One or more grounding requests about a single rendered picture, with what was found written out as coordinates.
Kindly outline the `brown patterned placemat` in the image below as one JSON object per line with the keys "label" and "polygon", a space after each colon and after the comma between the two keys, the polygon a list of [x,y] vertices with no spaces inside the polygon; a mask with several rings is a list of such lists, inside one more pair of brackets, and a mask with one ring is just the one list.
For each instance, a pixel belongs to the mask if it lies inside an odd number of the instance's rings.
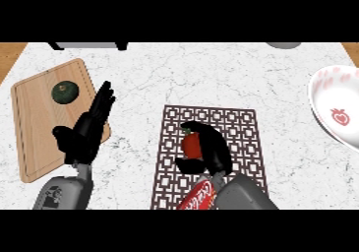
{"label": "brown patterned placemat", "polygon": [[174,163],[174,159],[183,156],[185,133],[180,124],[192,120],[211,125],[223,134],[232,158],[232,173],[225,177],[225,182],[231,182],[242,173],[267,192],[256,110],[166,105],[149,205],[152,210],[174,210],[200,178],[198,174],[182,174]]}

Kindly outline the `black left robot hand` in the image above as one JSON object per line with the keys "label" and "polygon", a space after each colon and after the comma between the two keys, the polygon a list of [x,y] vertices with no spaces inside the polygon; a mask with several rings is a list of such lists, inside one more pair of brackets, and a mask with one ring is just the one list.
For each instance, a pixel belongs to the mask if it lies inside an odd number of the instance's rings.
{"label": "black left robot hand", "polygon": [[104,85],[95,95],[90,108],[81,113],[73,128],[55,126],[52,135],[58,149],[64,152],[65,164],[90,164],[99,151],[104,126],[115,102],[111,83]]}

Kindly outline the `dark green round vegetable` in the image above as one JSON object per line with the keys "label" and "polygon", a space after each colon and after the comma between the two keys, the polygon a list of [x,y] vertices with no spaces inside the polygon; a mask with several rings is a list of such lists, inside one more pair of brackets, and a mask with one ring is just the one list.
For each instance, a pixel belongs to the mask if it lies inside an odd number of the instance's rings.
{"label": "dark green round vegetable", "polygon": [[70,104],[78,97],[78,87],[70,81],[59,82],[50,90],[52,100],[58,104]]}

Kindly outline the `grey round object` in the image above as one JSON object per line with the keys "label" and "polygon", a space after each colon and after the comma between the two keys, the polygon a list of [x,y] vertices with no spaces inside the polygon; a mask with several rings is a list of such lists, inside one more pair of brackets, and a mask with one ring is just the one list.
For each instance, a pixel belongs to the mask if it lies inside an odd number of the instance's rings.
{"label": "grey round object", "polygon": [[300,42],[266,42],[273,48],[293,49],[301,45]]}

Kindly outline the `grey appliance with black legs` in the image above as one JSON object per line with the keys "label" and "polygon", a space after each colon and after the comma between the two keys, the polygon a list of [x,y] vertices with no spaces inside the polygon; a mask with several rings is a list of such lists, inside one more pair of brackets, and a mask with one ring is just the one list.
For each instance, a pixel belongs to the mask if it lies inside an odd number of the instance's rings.
{"label": "grey appliance with black legs", "polygon": [[64,50],[65,48],[115,48],[120,51],[127,50],[127,42],[49,42],[53,50]]}

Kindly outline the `white bowl with strawberry print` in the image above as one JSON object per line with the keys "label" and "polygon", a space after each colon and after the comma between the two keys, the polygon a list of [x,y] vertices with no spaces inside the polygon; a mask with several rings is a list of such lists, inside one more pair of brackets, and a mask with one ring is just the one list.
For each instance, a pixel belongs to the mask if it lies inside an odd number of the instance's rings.
{"label": "white bowl with strawberry print", "polygon": [[332,138],[359,153],[359,68],[331,65],[309,81],[315,118]]}

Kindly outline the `wooden cutting board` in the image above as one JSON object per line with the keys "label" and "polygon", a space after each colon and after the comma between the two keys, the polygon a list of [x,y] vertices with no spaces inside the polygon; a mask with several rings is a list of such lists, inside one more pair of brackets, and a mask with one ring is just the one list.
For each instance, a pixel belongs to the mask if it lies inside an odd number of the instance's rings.
{"label": "wooden cutting board", "polygon": [[[78,87],[78,96],[70,104],[58,104],[50,97],[52,88],[62,81],[73,82]],[[95,94],[80,58],[12,86],[18,164],[24,183],[34,182],[64,165],[64,152],[58,150],[52,128],[56,125],[74,126],[80,114],[90,108]]]}

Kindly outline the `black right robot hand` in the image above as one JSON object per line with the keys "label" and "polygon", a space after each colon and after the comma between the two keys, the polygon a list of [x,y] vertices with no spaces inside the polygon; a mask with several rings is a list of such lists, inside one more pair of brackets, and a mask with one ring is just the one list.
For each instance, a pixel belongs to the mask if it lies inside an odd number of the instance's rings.
{"label": "black right robot hand", "polygon": [[180,124],[182,128],[189,128],[192,132],[200,134],[201,159],[176,158],[176,166],[183,174],[198,174],[205,170],[210,175],[217,172],[231,174],[232,161],[222,133],[208,124],[198,121],[188,121]]}

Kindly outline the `red soda can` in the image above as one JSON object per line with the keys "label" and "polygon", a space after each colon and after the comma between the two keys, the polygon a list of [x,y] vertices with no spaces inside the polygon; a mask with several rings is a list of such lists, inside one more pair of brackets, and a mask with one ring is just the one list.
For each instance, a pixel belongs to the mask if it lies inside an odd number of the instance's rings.
{"label": "red soda can", "polygon": [[208,210],[216,198],[216,189],[208,179],[195,184],[194,189],[180,202],[179,210]]}

